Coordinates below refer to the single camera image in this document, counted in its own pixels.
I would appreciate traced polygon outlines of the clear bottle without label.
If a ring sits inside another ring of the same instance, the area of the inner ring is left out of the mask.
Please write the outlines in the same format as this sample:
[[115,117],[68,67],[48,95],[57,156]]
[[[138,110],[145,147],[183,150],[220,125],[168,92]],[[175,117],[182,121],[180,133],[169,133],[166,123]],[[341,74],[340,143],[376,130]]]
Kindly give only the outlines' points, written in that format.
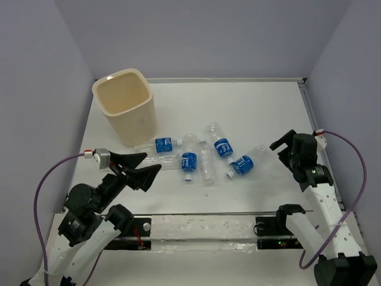
[[199,166],[201,178],[205,186],[213,186],[216,181],[215,165],[213,155],[206,140],[199,141]]

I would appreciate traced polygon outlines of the clear crushed bottle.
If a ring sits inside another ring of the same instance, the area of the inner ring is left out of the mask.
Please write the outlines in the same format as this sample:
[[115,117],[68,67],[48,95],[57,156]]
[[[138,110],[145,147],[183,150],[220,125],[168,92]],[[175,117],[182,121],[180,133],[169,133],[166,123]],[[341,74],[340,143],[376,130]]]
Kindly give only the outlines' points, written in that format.
[[161,170],[178,170],[180,169],[180,155],[178,152],[148,153],[138,167],[148,167],[155,164],[160,164]]

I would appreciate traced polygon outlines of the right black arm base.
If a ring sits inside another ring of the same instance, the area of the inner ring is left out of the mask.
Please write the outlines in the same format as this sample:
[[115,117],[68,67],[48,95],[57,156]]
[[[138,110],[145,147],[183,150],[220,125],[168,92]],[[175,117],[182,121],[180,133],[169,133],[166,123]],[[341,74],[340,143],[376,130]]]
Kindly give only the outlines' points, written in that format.
[[290,231],[277,224],[275,216],[255,218],[253,232],[257,236],[259,250],[302,249],[302,245]]

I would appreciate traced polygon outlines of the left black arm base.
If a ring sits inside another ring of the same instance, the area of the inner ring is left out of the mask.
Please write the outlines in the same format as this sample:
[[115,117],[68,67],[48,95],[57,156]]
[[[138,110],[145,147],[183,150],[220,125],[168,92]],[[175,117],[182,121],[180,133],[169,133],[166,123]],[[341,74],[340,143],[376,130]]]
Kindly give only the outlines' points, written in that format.
[[148,251],[151,249],[151,216],[135,216],[129,229],[113,239],[105,250]]

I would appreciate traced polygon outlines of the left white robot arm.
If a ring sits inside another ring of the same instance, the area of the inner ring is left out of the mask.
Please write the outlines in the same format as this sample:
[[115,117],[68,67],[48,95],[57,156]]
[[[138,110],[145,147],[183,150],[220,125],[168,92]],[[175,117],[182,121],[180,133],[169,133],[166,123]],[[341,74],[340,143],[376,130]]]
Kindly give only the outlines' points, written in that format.
[[91,158],[99,170],[110,172],[96,187],[88,184],[72,187],[64,203],[65,216],[50,250],[42,237],[38,211],[33,211],[43,258],[36,274],[22,285],[78,285],[84,270],[90,263],[98,263],[104,248],[134,227],[134,215],[121,204],[112,206],[113,200],[125,187],[147,192],[162,168],[161,164],[139,168],[147,153],[117,154],[105,148],[84,150],[53,167],[80,157]]

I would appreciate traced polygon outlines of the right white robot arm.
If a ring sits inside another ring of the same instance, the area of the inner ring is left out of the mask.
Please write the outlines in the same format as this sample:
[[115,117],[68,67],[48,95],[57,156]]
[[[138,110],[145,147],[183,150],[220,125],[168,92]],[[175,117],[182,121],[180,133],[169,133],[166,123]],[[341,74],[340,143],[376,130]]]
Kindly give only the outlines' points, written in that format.
[[377,262],[356,242],[346,223],[352,210],[342,213],[333,177],[328,167],[317,162],[318,152],[327,145],[323,134],[323,129],[312,134],[290,130],[270,145],[273,151],[286,145],[278,158],[291,171],[316,217],[316,223],[311,223],[300,205],[285,204],[276,212],[274,227],[282,234],[291,232],[300,242],[310,259],[299,267],[313,266],[317,285],[368,285]]

